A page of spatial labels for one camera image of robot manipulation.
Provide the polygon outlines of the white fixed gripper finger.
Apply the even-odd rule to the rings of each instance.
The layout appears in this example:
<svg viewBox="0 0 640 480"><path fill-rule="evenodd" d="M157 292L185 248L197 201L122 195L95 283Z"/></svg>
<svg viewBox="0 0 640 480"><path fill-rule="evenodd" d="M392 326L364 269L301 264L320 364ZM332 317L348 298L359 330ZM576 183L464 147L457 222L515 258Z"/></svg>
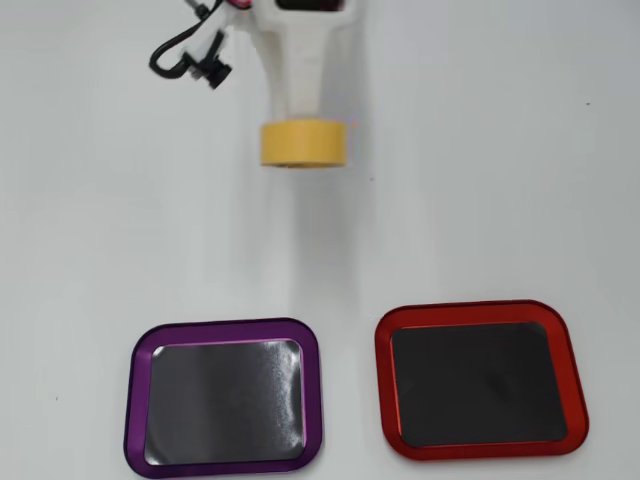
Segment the white fixed gripper finger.
<svg viewBox="0 0 640 480"><path fill-rule="evenodd" d="M349 21L294 20L268 23L256 20L265 50L262 60L271 94L271 119L321 119L325 105L329 47Z"/></svg>

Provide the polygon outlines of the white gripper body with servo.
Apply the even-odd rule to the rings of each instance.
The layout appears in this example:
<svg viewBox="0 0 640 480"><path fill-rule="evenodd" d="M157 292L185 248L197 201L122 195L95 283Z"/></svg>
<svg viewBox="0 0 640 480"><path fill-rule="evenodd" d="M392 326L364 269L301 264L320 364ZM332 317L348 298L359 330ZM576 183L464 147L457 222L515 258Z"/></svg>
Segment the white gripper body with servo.
<svg viewBox="0 0 640 480"><path fill-rule="evenodd" d="M352 24L358 15L358 2L345 1L338 11L305 11L281 9L275 1L254 1L253 14L261 28L294 26L344 27Z"/></svg>

